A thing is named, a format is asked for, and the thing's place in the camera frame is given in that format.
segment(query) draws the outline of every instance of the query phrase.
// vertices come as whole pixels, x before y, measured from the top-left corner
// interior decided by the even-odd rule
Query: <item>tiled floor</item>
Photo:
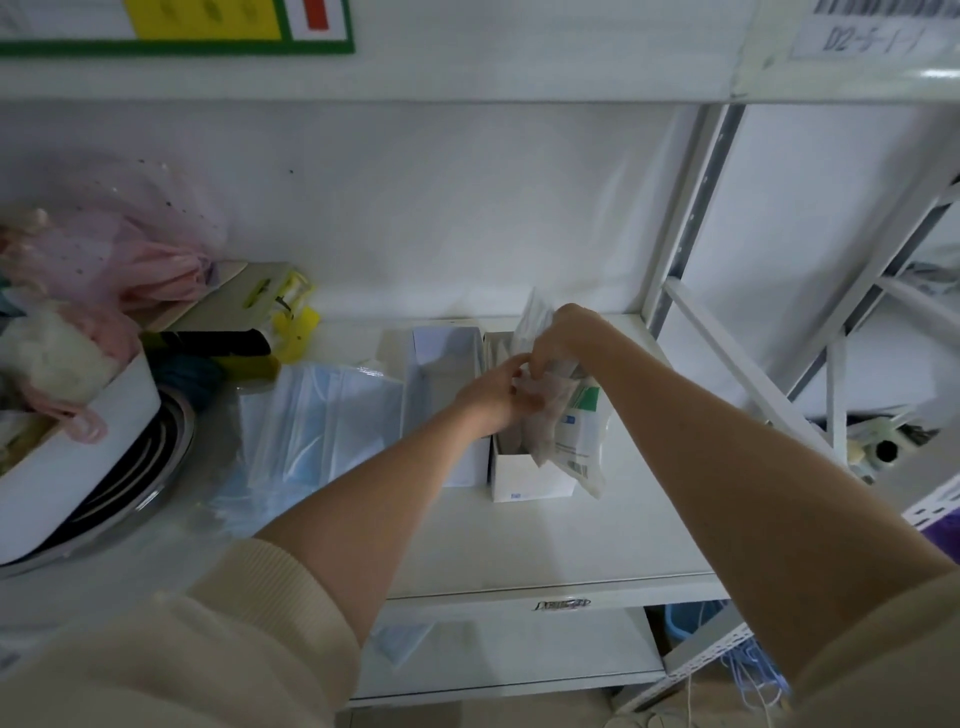
[[[763,713],[743,707],[732,683],[695,682],[693,720],[698,728],[766,728]],[[666,714],[649,728],[685,728],[686,690],[658,704]],[[603,691],[552,692],[542,695],[464,700],[411,708],[365,708],[338,716],[337,728],[636,728],[648,726],[647,715],[613,719]]]

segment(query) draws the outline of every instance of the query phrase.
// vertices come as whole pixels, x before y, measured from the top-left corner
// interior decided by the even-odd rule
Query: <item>person's left hand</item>
[[[528,415],[543,409],[543,398],[518,392],[514,377],[530,354],[512,356],[503,364],[479,376],[457,394],[452,406],[469,419],[476,437],[493,435]]]

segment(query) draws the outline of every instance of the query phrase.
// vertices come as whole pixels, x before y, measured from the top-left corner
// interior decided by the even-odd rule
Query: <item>beige shirt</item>
[[[793,724],[960,725],[960,572],[883,605],[796,686]],[[329,726],[360,650],[310,573],[235,544],[186,596],[158,595],[106,628],[64,635],[0,683],[10,726]]]

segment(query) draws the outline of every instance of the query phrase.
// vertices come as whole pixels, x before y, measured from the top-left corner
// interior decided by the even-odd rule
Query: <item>yellow box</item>
[[[124,0],[140,40],[280,40],[274,0]]]

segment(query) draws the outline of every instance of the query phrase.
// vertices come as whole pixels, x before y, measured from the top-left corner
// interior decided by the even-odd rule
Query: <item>lower shelf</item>
[[[664,674],[643,609],[532,612],[437,624],[399,668],[368,644],[350,705],[634,685]]]

